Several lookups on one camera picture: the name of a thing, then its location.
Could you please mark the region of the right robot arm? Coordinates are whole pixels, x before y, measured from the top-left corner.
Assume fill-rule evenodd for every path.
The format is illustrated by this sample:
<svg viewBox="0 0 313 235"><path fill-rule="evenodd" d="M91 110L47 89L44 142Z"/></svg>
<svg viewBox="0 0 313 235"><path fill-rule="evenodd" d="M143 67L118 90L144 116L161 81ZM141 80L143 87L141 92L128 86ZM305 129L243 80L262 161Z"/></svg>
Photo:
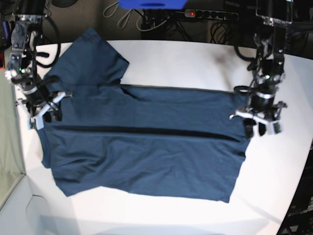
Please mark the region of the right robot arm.
<svg viewBox="0 0 313 235"><path fill-rule="evenodd" d="M17 99L27 115L30 129L42 129L45 122L62 120L61 100L72 97L71 92L50 92L48 85L56 83L60 78L56 75L45 79L37 73L37 67L48 69L53 67L60 56L61 43L57 43L54 60L50 64L42 64L37 57L49 57L48 53L38 52L36 47L43 36L42 21L46 19L59 37L55 22L45 12L44 0L18 0L14 5L13 16L16 17L15 28L11 34L12 50L4 73L7 81L20 88L24 99Z"/></svg>

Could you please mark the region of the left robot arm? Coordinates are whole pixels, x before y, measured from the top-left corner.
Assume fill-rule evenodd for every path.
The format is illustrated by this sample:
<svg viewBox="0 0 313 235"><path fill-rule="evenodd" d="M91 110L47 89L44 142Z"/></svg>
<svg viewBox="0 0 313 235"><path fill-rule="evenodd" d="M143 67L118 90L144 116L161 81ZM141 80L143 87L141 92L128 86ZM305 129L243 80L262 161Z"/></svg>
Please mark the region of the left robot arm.
<svg viewBox="0 0 313 235"><path fill-rule="evenodd" d="M247 68L253 79L249 86L236 86L234 92L245 95L246 102L230 117L241 117L247 138L254 136L258 126L259 135L276 135L282 132L281 112L287 103L275 103L279 84L285 78L285 48L288 26L292 24L293 2L291 0L258 0L256 16L262 19L254 34L256 56L248 58L235 47L236 54L249 61Z"/></svg>

